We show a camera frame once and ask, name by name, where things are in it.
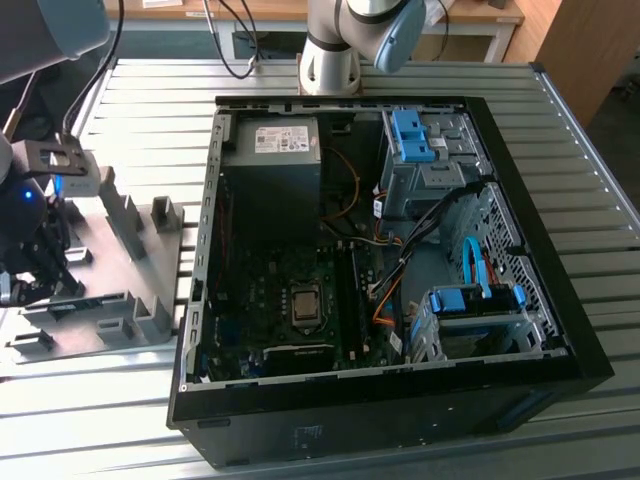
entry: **aluminum profile table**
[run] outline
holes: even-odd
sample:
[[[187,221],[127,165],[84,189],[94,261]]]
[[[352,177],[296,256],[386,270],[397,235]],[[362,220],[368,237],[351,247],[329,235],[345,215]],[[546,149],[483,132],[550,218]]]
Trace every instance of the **aluminum profile table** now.
[[[175,339],[151,349],[2,366],[0,476],[99,478],[630,478],[640,475],[640,224],[547,77],[529,66],[364,67],[371,95],[484,97],[501,128],[616,376],[489,438],[214,471],[165,427]],[[218,95],[296,94],[292,62],[229,78],[216,61],[121,60],[78,128],[136,204],[170,195],[186,209],[178,318],[190,288],[202,179]]]

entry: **yellow wire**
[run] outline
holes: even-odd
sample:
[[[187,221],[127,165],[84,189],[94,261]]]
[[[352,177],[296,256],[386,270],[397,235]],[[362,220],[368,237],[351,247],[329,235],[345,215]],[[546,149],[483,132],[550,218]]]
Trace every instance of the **yellow wire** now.
[[[358,177],[358,173],[356,172],[356,169],[353,168],[353,165],[351,165],[351,162],[347,160],[347,157],[345,157],[342,153],[340,153],[338,150],[336,150],[333,147],[323,147],[323,149],[329,150],[330,152],[333,152],[336,155],[338,155],[340,159],[344,162],[344,164],[347,166],[347,168],[351,171],[351,174],[353,175],[353,180],[356,182],[356,191],[353,193],[353,200],[351,200],[351,203],[349,204],[349,206],[338,213],[332,213],[331,215],[326,215],[324,217],[321,217],[322,220],[328,221],[328,220],[335,220],[336,218],[340,218],[346,215],[356,205],[356,203],[358,202],[358,197],[360,197],[360,177]]]

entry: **power supply label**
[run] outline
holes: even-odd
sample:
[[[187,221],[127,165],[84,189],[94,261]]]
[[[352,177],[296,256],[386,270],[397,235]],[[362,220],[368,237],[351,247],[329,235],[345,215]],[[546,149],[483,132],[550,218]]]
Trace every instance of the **power supply label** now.
[[[256,130],[256,153],[309,151],[309,129],[300,127],[261,127]]]

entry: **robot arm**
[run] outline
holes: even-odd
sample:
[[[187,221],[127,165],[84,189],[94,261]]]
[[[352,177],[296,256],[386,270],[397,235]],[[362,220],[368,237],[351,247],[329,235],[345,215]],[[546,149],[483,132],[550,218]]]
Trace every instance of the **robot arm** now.
[[[385,73],[400,69],[425,22],[424,0],[309,0],[300,83],[311,95],[349,95],[360,85],[359,55]]]
[[[109,39],[104,5],[96,0],[0,1],[0,84],[68,59]],[[66,158],[44,164],[41,152]],[[64,202],[45,197],[38,175],[85,175],[77,140],[9,144],[0,133],[0,308],[22,306],[82,284],[66,269],[69,235]],[[30,273],[33,281],[20,277]]]

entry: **open computer case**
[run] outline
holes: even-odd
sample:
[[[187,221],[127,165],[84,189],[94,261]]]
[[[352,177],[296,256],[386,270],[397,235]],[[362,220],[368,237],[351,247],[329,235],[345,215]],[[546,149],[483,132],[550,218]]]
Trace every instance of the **open computer case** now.
[[[168,413],[213,465],[508,432],[613,375],[486,103],[218,98]]]

